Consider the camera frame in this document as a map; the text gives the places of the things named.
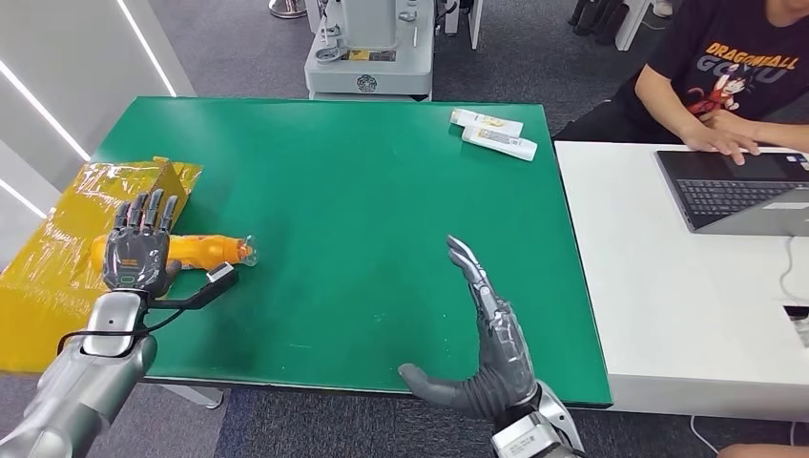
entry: green tabletop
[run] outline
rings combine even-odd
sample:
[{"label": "green tabletop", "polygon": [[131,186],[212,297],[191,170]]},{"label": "green tabletop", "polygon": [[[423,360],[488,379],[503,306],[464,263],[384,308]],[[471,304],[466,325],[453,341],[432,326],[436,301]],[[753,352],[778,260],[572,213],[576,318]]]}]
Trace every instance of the green tabletop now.
[{"label": "green tabletop", "polygon": [[[399,364],[477,366],[475,310],[445,237],[510,300],[537,377],[565,401],[610,390],[539,105],[465,105],[523,121],[525,162],[461,140],[451,104],[138,98],[94,161],[205,166],[177,234],[253,235],[259,264],[156,332],[153,377],[406,391]],[[202,285],[180,275],[174,297]],[[148,323],[165,314],[153,312]]]}]

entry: dragon ball t-shirt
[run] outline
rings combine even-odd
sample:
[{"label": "dragon ball t-shirt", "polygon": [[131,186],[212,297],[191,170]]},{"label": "dragon ball t-shirt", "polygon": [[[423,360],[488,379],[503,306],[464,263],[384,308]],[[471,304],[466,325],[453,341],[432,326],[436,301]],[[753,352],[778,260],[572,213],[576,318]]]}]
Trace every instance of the dragon ball t-shirt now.
[{"label": "dragon ball t-shirt", "polygon": [[[765,3],[685,0],[647,63],[672,80],[689,112],[730,110],[761,120],[809,92],[809,17],[775,27]],[[637,74],[614,101],[651,126],[656,122],[635,95],[636,81]]]}]

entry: orange spray bottle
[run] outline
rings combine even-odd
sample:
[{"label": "orange spray bottle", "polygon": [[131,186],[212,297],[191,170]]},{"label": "orange spray bottle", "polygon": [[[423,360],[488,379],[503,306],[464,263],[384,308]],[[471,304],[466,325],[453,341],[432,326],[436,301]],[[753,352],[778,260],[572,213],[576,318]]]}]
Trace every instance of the orange spray bottle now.
[{"label": "orange spray bottle", "polygon": [[[211,270],[223,262],[254,266],[259,261],[259,252],[253,236],[234,239],[225,236],[170,236],[169,261],[179,260],[183,269]],[[107,236],[98,236],[90,249],[93,270],[104,268],[104,251]]]}]

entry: white desk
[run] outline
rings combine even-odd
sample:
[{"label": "white desk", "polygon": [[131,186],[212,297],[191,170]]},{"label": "white desk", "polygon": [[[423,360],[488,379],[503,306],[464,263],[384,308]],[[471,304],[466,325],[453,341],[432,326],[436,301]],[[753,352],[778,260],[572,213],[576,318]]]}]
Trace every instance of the white desk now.
[{"label": "white desk", "polygon": [[[556,149],[614,409],[809,419],[809,350],[778,285],[785,238],[691,234],[653,157],[683,146]],[[809,298],[809,239],[793,254],[787,287]]]}]

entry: gray carpet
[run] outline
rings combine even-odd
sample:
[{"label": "gray carpet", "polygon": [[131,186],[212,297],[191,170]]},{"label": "gray carpet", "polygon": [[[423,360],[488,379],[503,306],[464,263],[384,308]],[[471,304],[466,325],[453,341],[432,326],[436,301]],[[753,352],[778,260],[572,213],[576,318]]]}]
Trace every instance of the gray carpet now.
[{"label": "gray carpet", "polygon": [[[22,419],[37,378],[0,374],[0,438]],[[225,409],[196,406],[158,385],[139,385],[90,458],[205,458],[213,455]]]},{"label": "gray carpet", "polygon": [[[593,458],[709,458],[689,417],[593,410],[572,413]],[[699,418],[715,446],[788,444],[789,424]],[[234,390],[216,458],[292,456],[491,458],[491,425],[413,399]],[[807,431],[800,426],[797,442]]]},{"label": "gray carpet", "polygon": [[[198,95],[306,98],[308,23],[279,20],[259,0],[152,0]],[[659,32],[642,27],[632,49],[570,32],[573,0],[489,0],[480,47],[459,33],[436,41],[436,100],[542,103],[552,132],[610,97],[638,70]]]}]

